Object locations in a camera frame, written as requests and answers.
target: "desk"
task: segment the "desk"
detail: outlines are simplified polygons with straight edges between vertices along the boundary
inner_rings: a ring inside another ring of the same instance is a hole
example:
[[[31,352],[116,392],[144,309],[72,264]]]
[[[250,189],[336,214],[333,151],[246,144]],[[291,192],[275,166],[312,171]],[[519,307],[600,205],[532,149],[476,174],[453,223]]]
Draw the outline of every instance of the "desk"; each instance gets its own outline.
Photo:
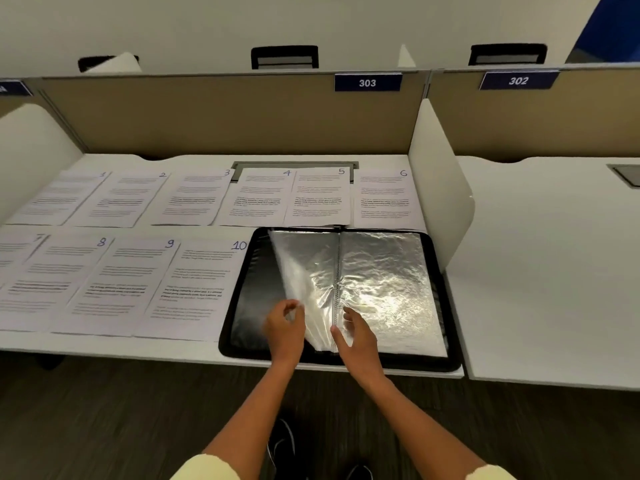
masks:
[[[473,379],[640,388],[640,189],[621,158],[460,157],[476,215],[447,268]]]
[[[360,168],[405,168],[408,165],[407,155],[185,155],[162,161],[146,161],[135,155],[85,155],[71,168],[78,171],[135,171],[158,169],[160,171],[204,171],[207,168],[230,167],[235,161],[358,161]],[[254,231],[249,227],[212,226],[151,226],[150,217],[156,207],[163,205],[165,192],[162,188],[156,198],[140,217],[132,229],[107,229],[115,237],[123,235],[176,236],[181,239],[207,237],[231,237],[249,240]],[[76,232],[78,228],[64,226],[38,226],[43,232]],[[97,232],[97,229],[84,228],[86,233]],[[220,354],[215,342],[190,342],[186,340],[142,339],[138,337],[98,337],[89,335],[62,335],[57,333],[32,333],[16,331],[0,331],[0,349],[14,351],[30,351],[42,353],[58,353],[66,355],[108,356],[119,358],[136,358],[152,360],[171,360],[178,362],[217,363],[226,365],[268,366],[268,362],[258,360],[241,360],[225,357]],[[341,371],[343,366],[318,365],[302,363],[299,369],[318,371]],[[462,368],[450,373],[396,371],[389,374],[405,376],[430,376],[460,378]]]

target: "desk number plate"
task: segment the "desk number plate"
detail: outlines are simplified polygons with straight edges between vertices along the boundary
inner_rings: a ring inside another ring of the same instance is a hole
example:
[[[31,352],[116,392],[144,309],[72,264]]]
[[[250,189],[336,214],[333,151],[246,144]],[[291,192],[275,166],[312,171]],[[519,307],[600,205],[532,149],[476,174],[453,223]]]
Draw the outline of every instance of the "desk number plate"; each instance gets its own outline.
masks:
[[[339,91],[399,91],[402,72],[369,74],[336,74],[334,90]]]
[[[496,89],[550,89],[560,71],[485,72],[480,90]]]
[[[0,96],[33,96],[33,94],[21,80],[0,79]]]

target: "pale yellow sleeve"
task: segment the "pale yellow sleeve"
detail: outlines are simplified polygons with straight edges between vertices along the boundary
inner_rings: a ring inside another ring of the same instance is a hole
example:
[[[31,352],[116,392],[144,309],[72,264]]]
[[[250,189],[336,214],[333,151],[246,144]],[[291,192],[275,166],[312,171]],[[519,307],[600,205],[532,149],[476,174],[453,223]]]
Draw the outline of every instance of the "pale yellow sleeve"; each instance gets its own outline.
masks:
[[[515,480],[504,468],[495,465],[485,465],[467,475],[467,480]]]
[[[188,459],[171,480],[240,480],[240,477],[217,456],[201,454]]]

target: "printed document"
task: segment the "printed document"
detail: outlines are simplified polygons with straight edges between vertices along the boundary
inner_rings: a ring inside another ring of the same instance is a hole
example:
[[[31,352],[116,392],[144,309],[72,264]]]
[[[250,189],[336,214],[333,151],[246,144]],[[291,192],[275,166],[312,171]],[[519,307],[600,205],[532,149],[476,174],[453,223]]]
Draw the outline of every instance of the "printed document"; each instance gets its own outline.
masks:
[[[296,172],[286,227],[348,225],[351,220],[348,168],[301,168]]]
[[[80,227],[133,227],[168,173],[114,174],[69,219]]]
[[[24,263],[31,253],[41,245],[47,234],[36,234],[27,230],[0,232],[0,288],[4,282]]]
[[[48,238],[0,290],[0,329],[46,330],[112,241],[100,235]]]
[[[215,219],[227,192],[233,170],[222,169],[206,175],[187,175],[177,180],[170,197],[153,225],[208,226]]]
[[[5,223],[61,226],[110,173],[64,170]]]
[[[246,247],[183,241],[135,335],[217,342]]]
[[[296,171],[288,168],[245,168],[222,204],[216,224],[282,226]]]
[[[411,169],[353,171],[354,227],[426,232]]]
[[[51,330],[131,336],[179,246],[176,239],[117,238]]]

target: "black shoe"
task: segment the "black shoe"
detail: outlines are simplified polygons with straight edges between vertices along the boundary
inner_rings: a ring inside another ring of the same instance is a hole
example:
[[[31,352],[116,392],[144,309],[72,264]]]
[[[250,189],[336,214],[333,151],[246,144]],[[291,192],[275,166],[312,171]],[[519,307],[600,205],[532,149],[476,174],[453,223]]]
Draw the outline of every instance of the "black shoe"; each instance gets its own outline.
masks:
[[[373,473],[368,466],[359,463],[351,469],[347,480],[373,480]]]
[[[289,424],[282,418],[277,418],[269,443],[267,444],[269,458],[278,470],[291,470],[296,464],[296,441]]]

